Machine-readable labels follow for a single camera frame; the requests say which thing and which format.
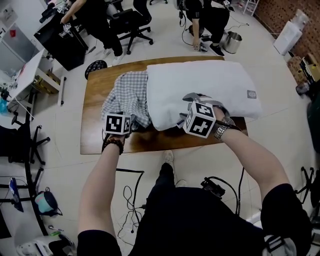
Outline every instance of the person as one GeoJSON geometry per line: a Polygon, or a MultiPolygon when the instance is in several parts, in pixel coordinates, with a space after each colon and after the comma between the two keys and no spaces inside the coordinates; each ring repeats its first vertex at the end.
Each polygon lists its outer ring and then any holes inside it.
{"type": "Polygon", "coordinates": [[[75,15],[87,32],[103,43],[103,57],[114,52],[112,66],[120,63],[124,57],[123,49],[117,34],[109,27],[104,0],[69,0],[70,9],[62,17],[66,24],[75,15]]]}
{"type": "Polygon", "coordinates": [[[230,13],[226,8],[212,7],[211,0],[183,0],[186,16],[192,22],[193,47],[200,47],[200,35],[206,28],[211,33],[210,48],[220,56],[224,56],[219,43],[224,35],[230,13]]]}
{"type": "MultiPolygon", "coordinates": [[[[217,107],[213,110],[217,120],[226,123],[224,112],[217,107]]],[[[295,249],[298,256],[308,253],[311,223],[281,163],[242,132],[225,127],[218,126],[215,136],[235,153],[258,183],[263,230],[234,214],[207,190],[175,187],[174,155],[168,150],[164,152],[164,164],[146,200],[130,256],[257,256],[268,248],[267,235],[289,238],[294,243],[290,248],[295,249]]],[[[83,187],[78,217],[78,256],[121,255],[111,217],[111,201],[125,137],[111,135],[108,140],[83,187]]]]}

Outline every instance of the silver wristwatch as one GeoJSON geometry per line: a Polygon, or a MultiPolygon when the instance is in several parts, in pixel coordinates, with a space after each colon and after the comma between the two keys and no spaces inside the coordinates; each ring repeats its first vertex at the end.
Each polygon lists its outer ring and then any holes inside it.
{"type": "MultiPolygon", "coordinates": [[[[235,125],[235,122],[230,117],[226,117],[226,116],[222,119],[222,122],[227,124],[227,125],[233,125],[233,126],[235,125]]],[[[214,137],[216,137],[218,140],[221,140],[222,134],[224,134],[224,132],[228,128],[229,128],[228,126],[215,123],[214,126],[213,126],[213,129],[215,130],[214,137]]]]}

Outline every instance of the checkered shirt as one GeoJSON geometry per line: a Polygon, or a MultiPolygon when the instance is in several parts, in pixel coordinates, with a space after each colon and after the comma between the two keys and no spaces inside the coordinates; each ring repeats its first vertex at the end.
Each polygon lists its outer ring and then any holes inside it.
{"type": "Polygon", "coordinates": [[[148,127],[152,121],[147,105],[147,71],[127,72],[114,82],[114,88],[105,99],[101,109],[104,121],[107,113],[123,111],[124,115],[135,115],[132,131],[139,126],[148,127]]]}

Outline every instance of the white desk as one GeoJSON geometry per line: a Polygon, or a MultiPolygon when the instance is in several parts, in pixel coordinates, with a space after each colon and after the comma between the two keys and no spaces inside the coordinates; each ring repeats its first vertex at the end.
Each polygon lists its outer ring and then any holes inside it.
{"type": "MultiPolygon", "coordinates": [[[[9,102],[7,103],[7,105],[9,105],[12,101],[15,101],[15,97],[21,94],[29,85],[31,85],[34,82],[36,75],[40,76],[44,81],[46,81],[48,84],[50,84],[52,87],[59,91],[57,104],[58,106],[62,105],[65,77],[61,77],[60,85],[58,85],[54,80],[52,80],[49,76],[47,76],[42,70],[38,68],[41,58],[43,57],[44,51],[44,49],[41,50],[20,70],[19,75],[16,79],[17,87],[11,88],[9,90],[11,98],[8,99],[9,102]]],[[[20,103],[29,108],[33,107],[33,104],[28,103],[26,100],[23,100],[20,103]]]]}

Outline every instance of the black sleeve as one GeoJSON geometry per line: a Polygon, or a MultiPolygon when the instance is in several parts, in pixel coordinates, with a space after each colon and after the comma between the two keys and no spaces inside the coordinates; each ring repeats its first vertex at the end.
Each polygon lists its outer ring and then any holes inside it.
{"type": "Polygon", "coordinates": [[[311,222],[290,184],[273,188],[264,198],[261,224],[267,235],[291,238],[297,255],[306,255],[311,244],[311,222]]]}
{"type": "Polygon", "coordinates": [[[78,256],[121,256],[115,237],[102,230],[86,230],[78,235],[78,256]]]}
{"type": "Polygon", "coordinates": [[[202,4],[199,0],[187,0],[185,6],[188,9],[186,12],[188,19],[200,19],[202,4]]]}

